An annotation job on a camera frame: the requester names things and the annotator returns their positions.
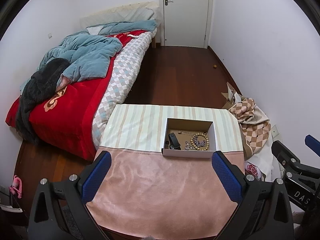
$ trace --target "red blanket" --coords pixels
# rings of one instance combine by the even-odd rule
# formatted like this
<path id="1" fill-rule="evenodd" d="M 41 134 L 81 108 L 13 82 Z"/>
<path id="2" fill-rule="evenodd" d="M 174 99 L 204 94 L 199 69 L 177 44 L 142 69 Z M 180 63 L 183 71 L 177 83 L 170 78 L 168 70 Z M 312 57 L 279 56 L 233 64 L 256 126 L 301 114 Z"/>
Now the red blanket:
<path id="1" fill-rule="evenodd" d="M 123 47 L 132 39 L 127 34 L 140 35 L 146 31 L 132 31 L 116 36 Z M 111 79 L 115 57 L 111 58 L 107 76 L 76 82 L 36 106 L 29 121 L 40 139 L 92 161 L 96 149 L 92 141 L 92 121 Z M 19 98 L 12 104 L 6 123 L 15 127 Z"/>

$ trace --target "jewelry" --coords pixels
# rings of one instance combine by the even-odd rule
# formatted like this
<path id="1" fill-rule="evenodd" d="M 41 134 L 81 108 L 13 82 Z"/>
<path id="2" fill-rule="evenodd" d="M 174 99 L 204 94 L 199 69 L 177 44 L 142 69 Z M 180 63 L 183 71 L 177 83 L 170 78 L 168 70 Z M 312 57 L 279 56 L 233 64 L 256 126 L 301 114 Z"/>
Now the jewelry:
<path id="1" fill-rule="evenodd" d="M 192 134 L 185 131 L 178 131 L 178 134 L 182 133 L 191 135 L 190 142 L 186 141 L 186 150 L 207 151 L 209 149 L 209 139 L 206 132 L 198 132 Z M 199 136 L 203 137 L 204 140 L 199 142 Z"/>

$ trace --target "white box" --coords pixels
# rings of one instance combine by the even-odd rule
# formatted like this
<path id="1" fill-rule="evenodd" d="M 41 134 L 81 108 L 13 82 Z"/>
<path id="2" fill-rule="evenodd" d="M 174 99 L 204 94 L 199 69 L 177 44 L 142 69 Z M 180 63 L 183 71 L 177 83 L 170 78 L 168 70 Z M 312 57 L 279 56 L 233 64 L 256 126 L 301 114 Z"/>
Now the white box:
<path id="1" fill-rule="evenodd" d="M 198 121 L 187 119 L 168 118 L 165 129 L 164 146 L 162 148 L 163 156 L 188 157 L 188 158 L 211 158 L 216 151 L 216 140 L 214 133 L 214 125 L 211 121 Z M 177 137 L 181 150 L 169 149 L 169 145 L 165 142 L 169 141 L 168 134 L 174 133 Z M 190 140 L 192 134 L 198 132 L 206 132 L 209 139 L 209 149 L 207 151 L 185 150 L 186 141 Z"/>

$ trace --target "blue gripper pad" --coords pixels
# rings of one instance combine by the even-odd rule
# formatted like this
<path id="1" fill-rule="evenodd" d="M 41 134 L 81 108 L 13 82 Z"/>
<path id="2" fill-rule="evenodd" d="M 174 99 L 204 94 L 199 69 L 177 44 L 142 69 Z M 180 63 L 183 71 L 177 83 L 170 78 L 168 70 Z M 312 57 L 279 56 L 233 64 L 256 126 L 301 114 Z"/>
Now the blue gripper pad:
<path id="1" fill-rule="evenodd" d="M 99 160 L 95 160 L 93 164 L 90 165 L 94 166 L 94 168 L 89 169 L 90 173 L 86 174 L 87 178 L 82 184 L 81 200 L 84 204 L 93 200 L 103 179 L 111 167 L 111 154 L 107 151 L 104 151 L 100 154 L 103 154 L 103 156 L 99 156 Z"/>
<path id="2" fill-rule="evenodd" d="M 218 175 L 230 200 L 239 204 L 242 201 L 242 186 L 225 162 L 228 162 L 229 166 L 231 163 L 225 156 L 223 157 L 224 160 L 218 152 L 215 152 L 212 155 L 212 167 Z"/>
<path id="3" fill-rule="evenodd" d="M 312 137 L 310 134 L 306 136 L 304 143 L 313 150 L 318 156 L 320 156 L 320 142 Z"/>

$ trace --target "door frame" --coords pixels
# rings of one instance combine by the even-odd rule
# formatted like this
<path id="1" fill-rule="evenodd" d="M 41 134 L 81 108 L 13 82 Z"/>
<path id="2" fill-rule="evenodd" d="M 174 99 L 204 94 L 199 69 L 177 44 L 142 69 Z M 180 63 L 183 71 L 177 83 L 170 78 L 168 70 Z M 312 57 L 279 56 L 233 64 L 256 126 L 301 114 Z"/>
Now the door frame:
<path id="1" fill-rule="evenodd" d="M 161 24 L 159 26 L 160 29 L 160 43 L 161 46 L 165 46 L 164 42 L 164 0 L 159 0 L 159 8 L 160 8 L 160 19 Z M 211 29 L 211 19 L 212 19 L 212 9 L 213 9 L 213 0 L 208 1 L 208 16 L 207 16 L 207 26 L 205 30 L 205 38 L 204 38 L 204 48 L 206 49 L 208 47 L 209 42 L 209 35 L 210 35 L 210 29 Z"/>

